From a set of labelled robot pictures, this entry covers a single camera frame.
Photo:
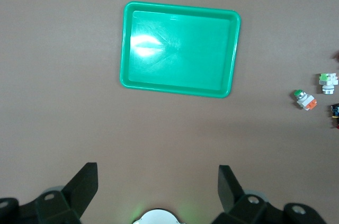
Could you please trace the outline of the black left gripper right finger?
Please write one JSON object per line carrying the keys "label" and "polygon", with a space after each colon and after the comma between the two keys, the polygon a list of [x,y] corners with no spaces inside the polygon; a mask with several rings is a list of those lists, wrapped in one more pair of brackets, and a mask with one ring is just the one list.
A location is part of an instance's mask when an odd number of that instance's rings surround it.
{"label": "black left gripper right finger", "polygon": [[213,223],[325,223],[308,205],[288,203],[279,210],[262,197],[245,193],[228,165],[219,166],[218,195],[224,211]]}

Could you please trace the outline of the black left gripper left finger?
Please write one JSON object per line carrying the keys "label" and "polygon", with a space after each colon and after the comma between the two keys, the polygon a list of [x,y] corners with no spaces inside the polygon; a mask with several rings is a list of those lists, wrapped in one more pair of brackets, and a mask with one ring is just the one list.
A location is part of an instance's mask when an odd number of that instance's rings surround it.
{"label": "black left gripper left finger", "polygon": [[97,163],[86,163],[63,188],[48,190],[27,204],[1,198],[1,223],[81,223],[97,190]]}

